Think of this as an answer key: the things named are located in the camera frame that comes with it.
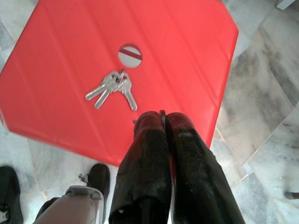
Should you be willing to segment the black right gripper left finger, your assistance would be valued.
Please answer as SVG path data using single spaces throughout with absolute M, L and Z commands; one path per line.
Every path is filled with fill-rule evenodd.
M 171 204 L 171 170 L 162 117 L 150 111 L 135 123 L 134 140 L 122 160 L 108 221 L 165 224 Z

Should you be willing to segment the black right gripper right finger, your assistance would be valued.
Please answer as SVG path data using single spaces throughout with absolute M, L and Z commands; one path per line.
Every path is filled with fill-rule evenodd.
M 191 120 L 179 112 L 165 119 L 172 154 L 175 224 L 243 224 L 221 165 Z

